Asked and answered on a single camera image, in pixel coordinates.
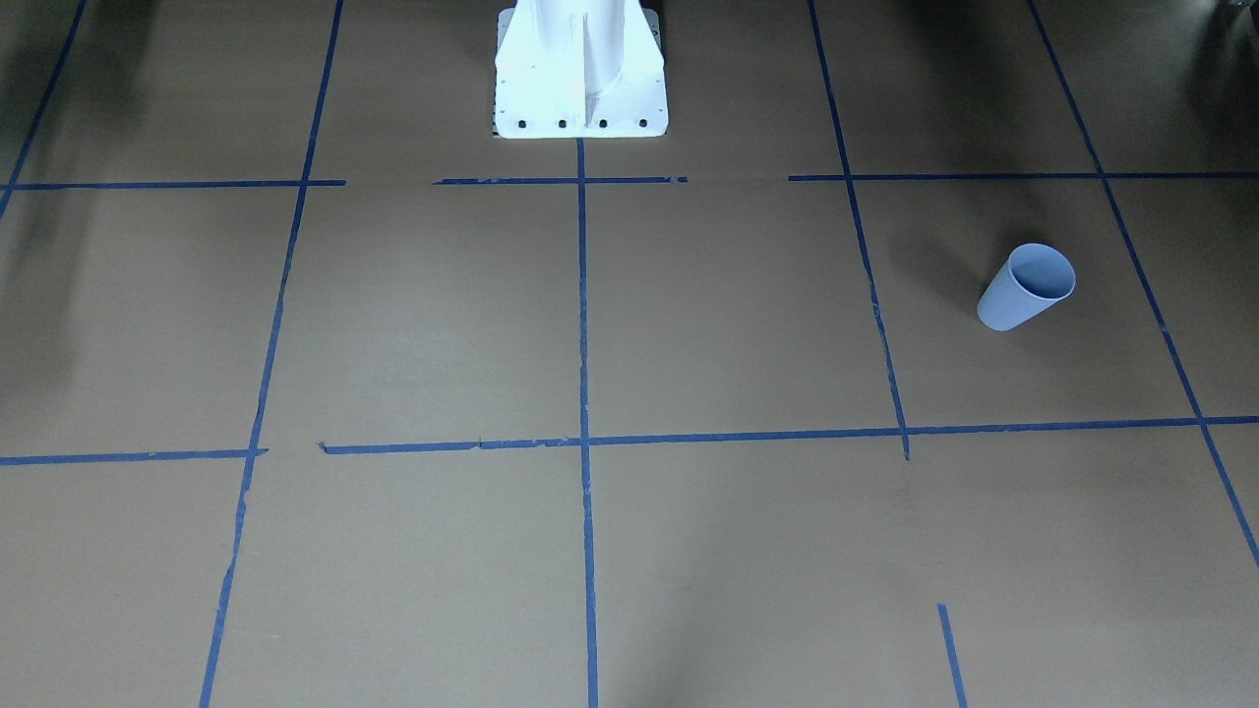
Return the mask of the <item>blue plastic cup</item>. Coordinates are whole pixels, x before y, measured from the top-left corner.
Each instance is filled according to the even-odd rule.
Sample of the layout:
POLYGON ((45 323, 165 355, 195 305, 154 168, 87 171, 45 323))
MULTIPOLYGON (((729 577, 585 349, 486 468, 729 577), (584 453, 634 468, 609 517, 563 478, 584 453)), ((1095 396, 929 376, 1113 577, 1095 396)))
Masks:
POLYGON ((1049 244, 1020 244, 990 280, 977 317, 995 331, 1017 328, 1069 297, 1076 287, 1070 260, 1049 244))

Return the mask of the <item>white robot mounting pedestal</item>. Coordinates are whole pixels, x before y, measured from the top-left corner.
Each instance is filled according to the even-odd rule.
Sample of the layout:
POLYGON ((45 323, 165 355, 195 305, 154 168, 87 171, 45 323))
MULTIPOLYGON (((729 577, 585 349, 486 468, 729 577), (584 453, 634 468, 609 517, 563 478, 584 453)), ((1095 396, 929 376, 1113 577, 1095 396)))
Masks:
POLYGON ((517 1, 499 13, 499 139, 657 139, 669 122, 657 1, 517 1))

